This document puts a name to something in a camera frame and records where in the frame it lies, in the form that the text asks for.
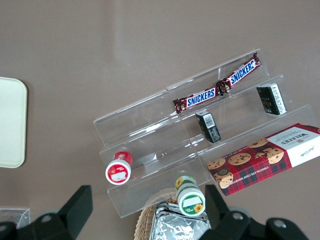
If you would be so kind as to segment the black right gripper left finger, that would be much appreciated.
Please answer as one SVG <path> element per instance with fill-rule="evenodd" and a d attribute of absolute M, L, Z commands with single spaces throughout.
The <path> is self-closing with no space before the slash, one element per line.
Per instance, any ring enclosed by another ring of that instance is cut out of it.
<path fill-rule="evenodd" d="M 17 229 L 12 221 L 0 223 L 2 240 L 75 240 L 93 212 L 92 187 L 82 185 L 57 213 L 46 213 Z"/>

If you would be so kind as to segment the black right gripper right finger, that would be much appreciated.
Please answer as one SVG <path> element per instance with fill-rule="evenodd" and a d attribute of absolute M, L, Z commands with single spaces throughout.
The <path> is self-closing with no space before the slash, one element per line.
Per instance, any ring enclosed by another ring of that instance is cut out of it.
<path fill-rule="evenodd" d="M 305 240 L 292 221 L 269 218 L 261 224 L 239 210 L 230 210 L 215 185 L 205 186 L 205 211 L 211 226 L 201 240 Z"/>

